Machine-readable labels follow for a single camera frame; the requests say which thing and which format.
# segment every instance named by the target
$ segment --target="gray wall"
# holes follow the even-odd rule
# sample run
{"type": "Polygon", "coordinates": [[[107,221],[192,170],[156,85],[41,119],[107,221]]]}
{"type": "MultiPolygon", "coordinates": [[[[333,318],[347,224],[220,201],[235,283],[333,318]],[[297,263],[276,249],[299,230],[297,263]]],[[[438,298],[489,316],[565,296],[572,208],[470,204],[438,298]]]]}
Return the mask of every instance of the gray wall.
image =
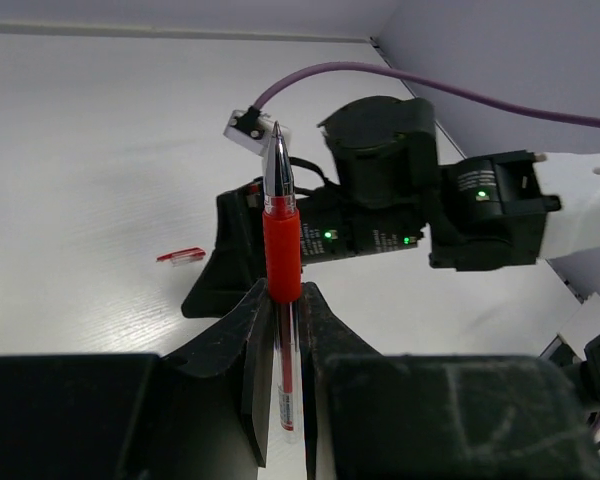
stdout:
{"type": "MultiPolygon", "coordinates": [[[[600,1],[410,0],[378,42],[394,66],[514,103],[600,116],[600,1]]],[[[600,131],[525,119],[413,86],[469,155],[600,151],[600,131]]],[[[600,293],[600,250],[555,262],[600,293]]]]}
{"type": "Polygon", "coordinates": [[[364,38],[400,0],[0,0],[0,22],[364,38]]]}

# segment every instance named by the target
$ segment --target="pen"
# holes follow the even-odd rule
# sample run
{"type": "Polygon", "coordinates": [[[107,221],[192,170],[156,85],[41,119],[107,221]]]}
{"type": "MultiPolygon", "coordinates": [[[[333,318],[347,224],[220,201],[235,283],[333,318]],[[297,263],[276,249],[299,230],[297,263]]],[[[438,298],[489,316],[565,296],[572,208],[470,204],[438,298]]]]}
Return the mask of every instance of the pen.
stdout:
{"type": "Polygon", "coordinates": [[[274,309],[274,346],[281,377],[280,423],[288,432],[287,441],[294,442],[301,428],[298,416],[302,401],[297,303],[302,293],[300,215],[289,154],[278,122],[273,127],[263,170],[262,223],[268,288],[274,309]]]}

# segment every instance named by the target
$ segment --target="silver pen tip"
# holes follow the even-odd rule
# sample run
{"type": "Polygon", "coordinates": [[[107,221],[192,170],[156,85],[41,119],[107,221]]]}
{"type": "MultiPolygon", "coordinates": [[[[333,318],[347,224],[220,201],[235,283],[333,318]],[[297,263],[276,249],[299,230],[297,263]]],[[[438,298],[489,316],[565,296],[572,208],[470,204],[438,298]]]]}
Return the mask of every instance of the silver pen tip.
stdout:
{"type": "Polygon", "coordinates": [[[293,172],[278,122],[273,124],[263,170],[265,195],[283,197],[293,194],[293,172]]]}

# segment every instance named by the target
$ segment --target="red pen grip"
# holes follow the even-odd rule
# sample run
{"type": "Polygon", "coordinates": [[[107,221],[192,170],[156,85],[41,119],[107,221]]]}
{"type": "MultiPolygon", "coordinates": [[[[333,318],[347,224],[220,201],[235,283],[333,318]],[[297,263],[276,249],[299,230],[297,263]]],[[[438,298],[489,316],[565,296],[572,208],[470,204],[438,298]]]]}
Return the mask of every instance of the red pen grip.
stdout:
{"type": "Polygon", "coordinates": [[[263,213],[262,225],[269,295],[278,303],[295,302],[302,295],[300,213],[282,220],[263,213]]]}

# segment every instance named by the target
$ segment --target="white table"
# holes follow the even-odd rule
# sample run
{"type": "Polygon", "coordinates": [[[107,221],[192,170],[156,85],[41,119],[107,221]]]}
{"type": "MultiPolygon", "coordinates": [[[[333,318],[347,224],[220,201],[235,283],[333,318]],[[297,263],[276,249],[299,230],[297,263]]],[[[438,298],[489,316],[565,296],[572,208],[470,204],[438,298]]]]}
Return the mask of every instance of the white table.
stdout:
{"type": "MultiPolygon", "coordinates": [[[[216,195],[259,174],[258,159],[222,137],[229,113],[333,60],[383,64],[367,44],[0,35],[0,354],[165,354],[210,325],[179,312],[203,265],[155,258],[210,251],[216,195]]],[[[340,72],[266,110],[292,129],[293,155],[336,178],[315,125],[378,94],[411,96],[396,80],[340,72]]],[[[439,154],[460,159],[444,135],[439,154]]],[[[427,254],[425,241],[313,265],[304,278],[385,353],[537,354],[578,309],[544,262],[458,274],[430,269],[427,254]]],[[[303,478],[302,447],[278,429],[270,440],[261,477],[303,478]]]]}

